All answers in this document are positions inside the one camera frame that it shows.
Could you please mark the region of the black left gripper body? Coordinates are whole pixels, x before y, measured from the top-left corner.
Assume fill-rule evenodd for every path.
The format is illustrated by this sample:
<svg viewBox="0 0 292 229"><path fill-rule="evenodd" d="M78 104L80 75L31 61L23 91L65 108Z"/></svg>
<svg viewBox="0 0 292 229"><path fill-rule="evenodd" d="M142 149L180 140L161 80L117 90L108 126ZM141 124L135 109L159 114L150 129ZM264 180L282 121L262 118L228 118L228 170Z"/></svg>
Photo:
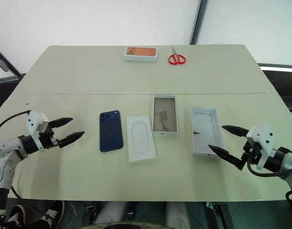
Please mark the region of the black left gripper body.
<svg viewBox="0 0 292 229"><path fill-rule="evenodd" d="M49 122L46 130L40 133L39 140L44 149L50 149L59 145L58 140L54 137L53 128L56 128L55 122Z"/></svg>

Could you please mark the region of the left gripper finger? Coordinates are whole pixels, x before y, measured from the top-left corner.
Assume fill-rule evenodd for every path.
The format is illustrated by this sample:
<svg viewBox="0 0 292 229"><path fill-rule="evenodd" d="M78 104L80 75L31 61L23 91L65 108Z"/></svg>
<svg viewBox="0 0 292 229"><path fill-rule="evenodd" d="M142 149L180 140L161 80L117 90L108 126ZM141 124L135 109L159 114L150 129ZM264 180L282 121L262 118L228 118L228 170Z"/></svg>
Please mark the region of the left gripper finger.
<svg viewBox="0 0 292 229"><path fill-rule="evenodd" d="M62 140L58 140L58 146L60 148L63 148L67 145L70 145L72 143L74 143L76 140L78 140L79 138L81 138L83 135L84 135L84 131L80 131L80 132L75 132L75 133L72 133L68 136L66 136L64 139Z"/></svg>
<svg viewBox="0 0 292 229"><path fill-rule="evenodd" d="M49 122L49 127L50 128L61 127L61 126L66 125L67 123L69 123L72 120L73 120L73 118L71 118L71 117L62 117L59 119L55 119L55 120Z"/></svg>

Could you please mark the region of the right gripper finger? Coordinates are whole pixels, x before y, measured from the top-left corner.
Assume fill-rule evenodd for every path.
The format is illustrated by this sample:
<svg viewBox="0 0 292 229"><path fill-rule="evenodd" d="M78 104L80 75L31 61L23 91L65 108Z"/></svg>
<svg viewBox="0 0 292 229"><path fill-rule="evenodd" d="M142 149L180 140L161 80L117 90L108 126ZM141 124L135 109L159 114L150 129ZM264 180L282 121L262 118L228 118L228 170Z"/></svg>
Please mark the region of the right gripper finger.
<svg viewBox="0 0 292 229"><path fill-rule="evenodd" d="M233 125L223 125L222 128L228 131L229 133L239 137L246 137L249 132L248 129Z"/></svg>
<svg viewBox="0 0 292 229"><path fill-rule="evenodd" d="M208 146L221 159L231 163L232 165L237 167L239 170L243 169L244 162L241 159L232 156L231 154L229 154L228 151L218 146L213 146L213 145L208 145Z"/></svg>

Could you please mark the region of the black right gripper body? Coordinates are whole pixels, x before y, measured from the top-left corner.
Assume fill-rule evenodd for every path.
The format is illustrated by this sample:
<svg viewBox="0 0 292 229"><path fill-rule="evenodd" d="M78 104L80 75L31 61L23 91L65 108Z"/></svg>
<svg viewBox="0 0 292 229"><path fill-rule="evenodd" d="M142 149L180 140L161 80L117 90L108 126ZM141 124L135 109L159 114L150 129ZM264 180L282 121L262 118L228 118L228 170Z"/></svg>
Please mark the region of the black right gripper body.
<svg viewBox="0 0 292 229"><path fill-rule="evenodd" d="M257 165L262 156L261 149L262 147L258 142L250 143L247 141L243 147L243 155L241 156L241 160L246 163L248 158L251 157L251 164Z"/></svg>

